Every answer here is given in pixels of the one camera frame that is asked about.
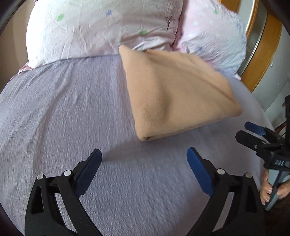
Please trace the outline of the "person's right hand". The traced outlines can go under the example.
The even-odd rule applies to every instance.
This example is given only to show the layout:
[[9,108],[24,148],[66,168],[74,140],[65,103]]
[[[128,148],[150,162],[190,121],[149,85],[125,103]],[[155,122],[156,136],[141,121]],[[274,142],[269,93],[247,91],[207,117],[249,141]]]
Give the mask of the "person's right hand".
[[[269,173],[268,170],[264,171],[264,175],[262,177],[262,184],[260,187],[260,200],[263,205],[269,202],[270,194],[272,193],[272,185],[268,182]],[[289,180],[284,182],[278,188],[277,194],[279,196],[279,200],[285,198],[290,192],[290,182]]]

